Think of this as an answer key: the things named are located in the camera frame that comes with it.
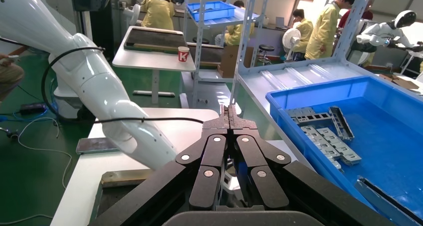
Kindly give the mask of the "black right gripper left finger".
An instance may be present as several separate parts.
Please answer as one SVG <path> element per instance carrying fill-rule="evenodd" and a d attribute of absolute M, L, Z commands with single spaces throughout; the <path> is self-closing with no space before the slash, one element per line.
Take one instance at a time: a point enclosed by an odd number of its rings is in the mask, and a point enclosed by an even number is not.
<path fill-rule="evenodd" d="M 92 226 L 200 226 L 221 195 L 228 107 L 204 122 L 199 140 L 93 220 Z"/>

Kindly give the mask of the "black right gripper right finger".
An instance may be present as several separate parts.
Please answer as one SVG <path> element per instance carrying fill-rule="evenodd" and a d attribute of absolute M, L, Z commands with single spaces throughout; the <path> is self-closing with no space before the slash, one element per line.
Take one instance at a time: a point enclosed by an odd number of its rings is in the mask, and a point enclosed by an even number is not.
<path fill-rule="evenodd" d="M 228 107 L 230 157 L 248 204 L 302 211 L 326 226 L 392 226 L 393 222 L 289 154 L 264 141 L 255 122 Z"/>

